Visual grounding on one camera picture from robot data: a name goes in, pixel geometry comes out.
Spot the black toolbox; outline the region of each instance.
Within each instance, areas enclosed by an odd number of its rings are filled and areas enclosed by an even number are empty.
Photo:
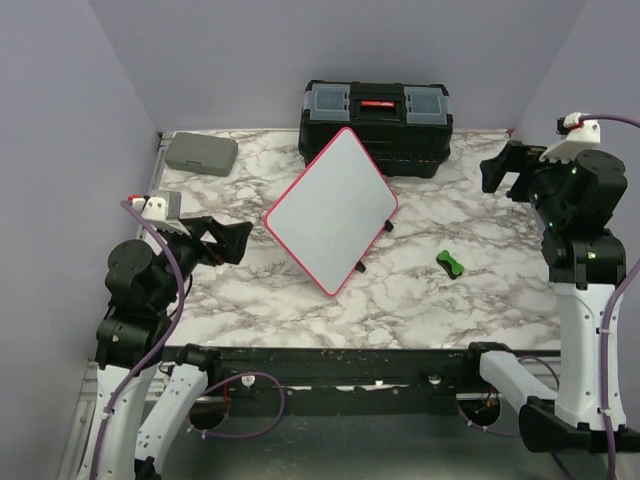
[[[449,92],[439,84],[309,82],[298,139],[305,165],[343,127],[383,175],[431,178],[451,152]]]

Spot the marble tabletop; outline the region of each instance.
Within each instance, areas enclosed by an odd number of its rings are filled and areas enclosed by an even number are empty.
[[[168,345],[237,347],[559,348],[555,298],[531,210],[480,189],[481,160],[506,133],[456,133],[433,179],[389,179],[395,229],[374,243],[328,297],[266,231],[267,209],[302,172],[294,130],[198,132],[231,137],[238,159],[220,178],[164,168],[160,188],[182,193],[182,215],[251,221],[239,266],[198,266]],[[451,280],[435,257],[447,249],[466,271]]]

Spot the whiteboard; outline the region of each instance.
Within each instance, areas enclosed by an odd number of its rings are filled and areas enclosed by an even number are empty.
[[[397,208],[398,198],[345,127],[273,204],[264,223],[320,288],[335,295]]]

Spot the black and green eraser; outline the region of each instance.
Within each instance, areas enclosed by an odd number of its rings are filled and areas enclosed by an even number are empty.
[[[452,280],[455,280],[464,272],[464,267],[456,262],[448,250],[441,251],[436,257],[438,265],[445,269]]]

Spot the robotic arm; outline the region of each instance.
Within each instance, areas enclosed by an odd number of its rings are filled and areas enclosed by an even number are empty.
[[[180,219],[180,194],[154,192],[129,202],[165,238],[183,278],[198,263],[238,264],[252,229],[249,222],[222,225],[212,217]],[[216,243],[203,242],[205,233]],[[194,401],[221,378],[219,354],[197,345],[184,347],[165,389],[140,426],[147,391],[162,350],[118,396],[104,429],[103,413],[120,383],[160,341],[171,325],[167,307],[176,300],[176,278],[164,253],[156,255],[143,240],[128,240],[109,255],[105,284],[111,293],[110,313],[97,331],[98,399],[78,480],[158,480],[164,457]],[[101,427],[104,429],[98,441]]]
[[[534,452],[607,451],[605,415],[618,451],[640,451],[640,434],[626,427],[618,388],[615,305],[602,327],[607,302],[626,276],[625,250],[605,228],[627,187],[622,161],[598,150],[600,127],[580,113],[558,120],[566,138],[553,146],[509,141],[494,159],[481,162],[482,190],[495,193],[507,172],[519,176],[507,193],[528,202],[543,229],[542,254],[558,301],[562,382],[553,392],[508,351],[480,352],[481,377],[519,412],[520,434]],[[608,356],[600,358],[601,336]],[[605,376],[609,408],[601,409]]]

